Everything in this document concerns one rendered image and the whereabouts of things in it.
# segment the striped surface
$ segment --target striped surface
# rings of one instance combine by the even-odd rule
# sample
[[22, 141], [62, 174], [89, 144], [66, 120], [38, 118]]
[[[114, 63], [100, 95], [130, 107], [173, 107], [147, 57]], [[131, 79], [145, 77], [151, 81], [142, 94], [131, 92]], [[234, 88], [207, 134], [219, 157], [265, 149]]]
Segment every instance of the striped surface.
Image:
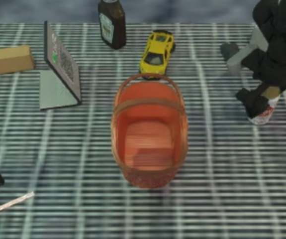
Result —
[[[152, 29], [175, 34], [168, 75], [186, 101], [190, 150], [164, 190], [126, 183], [110, 153], [120, 83], [136, 74]], [[249, 124], [234, 94], [251, 73], [225, 75], [224, 41], [243, 46], [251, 25], [129, 25], [127, 46], [108, 49], [98, 26], [56, 25], [81, 70], [83, 104], [41, 112], [41, 24], [0, 24], [0, 47], [29, 44], [36, 70], [0, 76], [0, 239], [286, 239], [286, 94], [272, 121]]]

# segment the white stick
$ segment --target white stick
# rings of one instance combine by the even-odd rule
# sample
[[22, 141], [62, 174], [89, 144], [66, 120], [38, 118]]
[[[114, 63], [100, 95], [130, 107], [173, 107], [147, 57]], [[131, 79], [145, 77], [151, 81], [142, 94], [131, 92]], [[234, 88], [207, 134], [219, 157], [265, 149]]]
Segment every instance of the white stick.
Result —
[[26, 194], [26, 195], [24, 195], [22, 197], [14, 199], [14, 200], [12, 200], [12, 201], [10, 201], [8, 203], [5, 203], [5, 204], [0, 206], [0, 211], [2, 211], [4, 209], [7, 209], [7, 208], [10, 208], [10, 207], [12, 207], [15, 204], [21, 203], [21, 202], [23, 202], [23, 201], [25, 201], [25, 200], [27, 200], [29, 198], [32, 198], [33, 196], [34, 196], [34, 192], [31, 192], [31, 193], [28, 193], [28, 194]]

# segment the car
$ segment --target car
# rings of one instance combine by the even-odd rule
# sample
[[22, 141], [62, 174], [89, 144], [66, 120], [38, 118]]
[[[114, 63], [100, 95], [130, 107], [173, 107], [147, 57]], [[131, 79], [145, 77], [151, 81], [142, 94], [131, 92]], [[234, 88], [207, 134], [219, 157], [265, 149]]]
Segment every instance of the car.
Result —
[[166, 75], [167, 65], [175, 48], [175, 39], [171, 32], [154, 30], [148, 37], [139, 72]]

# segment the soda can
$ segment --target soda can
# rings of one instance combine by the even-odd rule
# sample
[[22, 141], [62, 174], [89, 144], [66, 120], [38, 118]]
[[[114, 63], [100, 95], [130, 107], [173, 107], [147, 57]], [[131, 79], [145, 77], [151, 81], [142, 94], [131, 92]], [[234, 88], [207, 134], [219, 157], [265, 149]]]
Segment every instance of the soda can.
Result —
[[256, 124], [256, 125], [263, 125], [263, 124], [266, 124], [269, 122], [275, 108], [276, 108], [276, 105], [278, 103], [280, 99], [280, 96], [274, 98], [274, 99], [270, 99], [268, 101], [269, 103], [269, 106], [268, 108], [260, 115], [254, 117], [254, 118], [248, 118], [248, 120], [253, 123], [253, 124]]

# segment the dark brown bottle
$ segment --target dark brown bottle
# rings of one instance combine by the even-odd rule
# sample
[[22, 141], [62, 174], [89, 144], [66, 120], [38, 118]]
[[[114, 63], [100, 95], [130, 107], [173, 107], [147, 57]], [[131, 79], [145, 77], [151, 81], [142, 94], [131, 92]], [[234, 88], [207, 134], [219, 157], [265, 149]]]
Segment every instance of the dark brown bottle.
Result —
[[112, 49], [126, 44], [125, 12], [119, 0], [101, 0], [98, 19], [102, 40]]

